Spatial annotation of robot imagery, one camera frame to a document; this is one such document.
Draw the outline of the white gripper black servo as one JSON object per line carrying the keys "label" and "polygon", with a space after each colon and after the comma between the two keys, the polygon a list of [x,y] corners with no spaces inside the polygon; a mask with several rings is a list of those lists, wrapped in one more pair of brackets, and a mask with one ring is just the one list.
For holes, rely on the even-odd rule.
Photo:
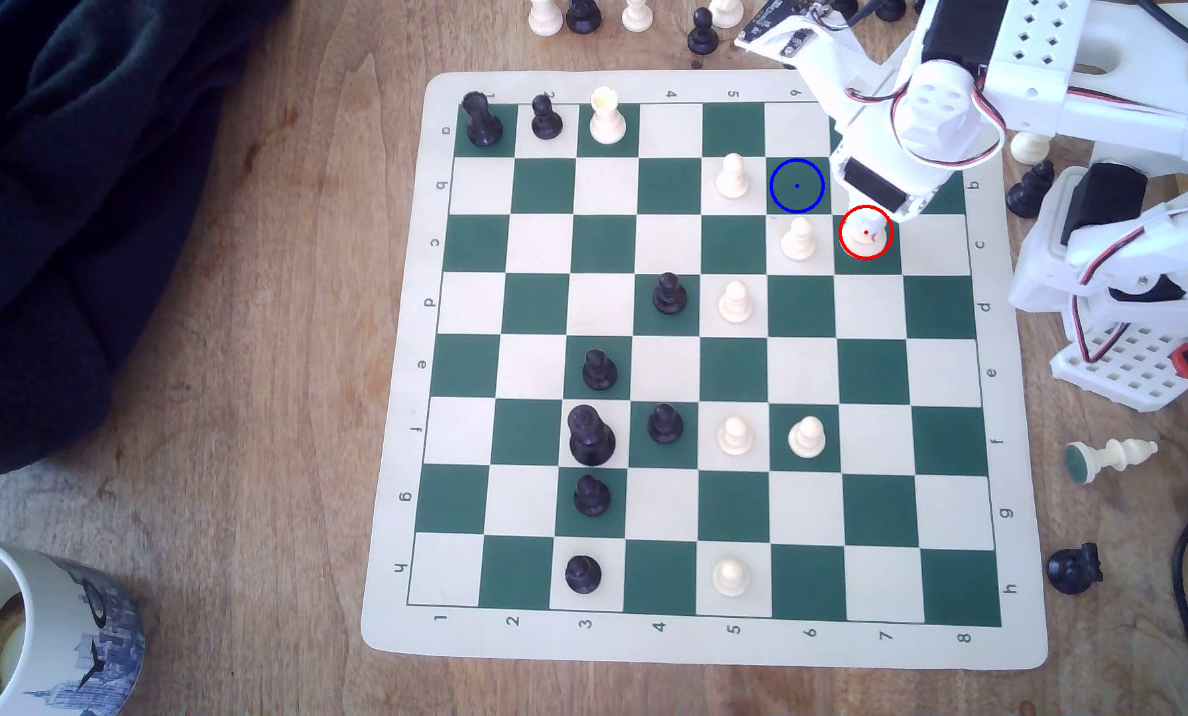
{"label": "white gripper black servo", "polygon": [[952,175],[996,156],[1004,122],[977,84],[952,61],[927,61],[857,113],[832,156],[849,208],[876,205],[895,223],[920,217]]}

